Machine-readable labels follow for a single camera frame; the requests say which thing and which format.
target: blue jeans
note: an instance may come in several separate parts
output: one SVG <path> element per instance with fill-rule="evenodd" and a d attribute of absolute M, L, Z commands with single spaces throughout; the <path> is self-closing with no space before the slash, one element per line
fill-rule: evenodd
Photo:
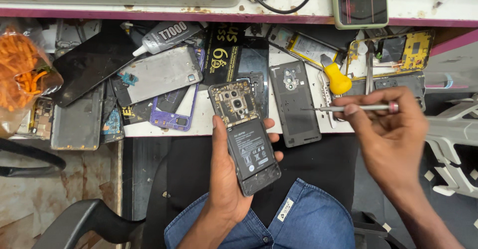
<path fill-rule="evenodd" d="M 168 248 L 175 248 L 181 242 L 207 196 L 189 205 L 164 229 Z M 249 209 L 219 248 L 355 248 L 354 227 L 342 204 L 298 178 L 268 228 Z"/>

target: purple phone frame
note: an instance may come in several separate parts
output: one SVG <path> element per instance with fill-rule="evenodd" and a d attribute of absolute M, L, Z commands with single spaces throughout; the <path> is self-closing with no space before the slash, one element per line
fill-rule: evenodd
<path fill-rule="evenodd" d="M 199 63 L 199 66 L 201 67 L 201 71 L 203 69 L 203 63 L 204 63 L 204 49 L 203 48 L 194 48 L 194 51 L 196 52 L 196 57 Z M 197 96 L 197 91 L 199 88 L 199 83 L 196 83 L 196 89 L 194 91 L 194 97 L 193 97 L 193 105 L 191 106 L 191 114 L 188 116 L 184 115 L 179 115 L 176 113 L 169 113 L 165 111 L 157 111 L 155 106 L 158 103 L 158 96 L 156 96 L 153 100 L 152 103 L 152 110 L 151 110 L 151 116 L 150 116 L 150 123 L 158 126 L 160 128 L 168 128 L 168 129 L 173 129 L 173 130 L 182 130 L 182 131 L 188 131 L 191 128 L 191 122 L 193 120 L 193 113 L 194 113 L 194 105 L 196 104 L 196 96 Z M 176 120 L 178 118 L 184 118 L 186 119 L 186 124 L 185 125 L 178 125 L 176 123 Z"/>

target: screwdriver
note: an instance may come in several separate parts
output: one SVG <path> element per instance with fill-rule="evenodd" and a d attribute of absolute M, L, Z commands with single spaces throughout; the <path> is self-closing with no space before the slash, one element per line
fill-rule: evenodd
<path fill-rule="evenodd" d="M 389 102 L 388 105 L 359 105 L 363 110 L 368 111 L 377 111 L 377 110 L 388 110 L 390 114 L 398 113 L 398 103 Z M 329 111 L 329 112 L 343 112 L 345 106 L 325 106 L 320 108 L 302 108 L 301 110 L 319 110 L 319 111 Z"/>
<path fill-rule="evenodd" d="M 320 63 L 324 66 L 324 72 L 330 80 L 329 87 L 333 94 L 340 95 L 346 93 L 352 87 L 350 78 L 340 72 L 337 63 L 332 62 L 329 56 L 325 54 L 320 55 Z"/>

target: camera lens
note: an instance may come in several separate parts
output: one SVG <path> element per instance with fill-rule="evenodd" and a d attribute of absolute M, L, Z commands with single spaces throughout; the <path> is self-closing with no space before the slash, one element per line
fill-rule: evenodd
<path fill-rule="evenodd" d="M 236 108 L 239 108 L 239 107 L 242 106 L 242 103 L 240 102 L 240 100 L 235 100 L 235 101 L 234 101 L 234 106 L 235 106 Z"/>

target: hand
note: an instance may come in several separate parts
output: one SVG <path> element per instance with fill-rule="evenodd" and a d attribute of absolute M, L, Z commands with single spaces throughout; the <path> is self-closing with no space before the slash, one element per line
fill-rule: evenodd
<path fill-rule="evenodd" d="M 365 112 L 357 106 L 389 101 L 398 103 L 397 114 L 384 110 Z M 407 87 L 337 98 L 333 105 L 345 105 L 343 113 L 334 115 L 347 120 L 355 130 L 367 170 L 385 193 L 420 188 L 419 164 L 428 121 Z"/>
<path fill-rule="evenodd" d="M 235 224 L 241 222 L 247 215 L 252 196 L 244 197 L 236 177 L 236 165 L 228 152 L 228 136 L 222 119 L 213 116 L 212 133 L 212 159 L 211 159 L 211 181 L 209 198 L 206 205 L 212 213 L 219 218 L 230 220 Z M 266 129 L 274 126 L 274 120 L 264 119 Z M 279 135 L 269 133 L 271 142 L 277 142 Z M 281 161 L 284 154 L 280 151 L 274 153 L 275 159 Z"/>

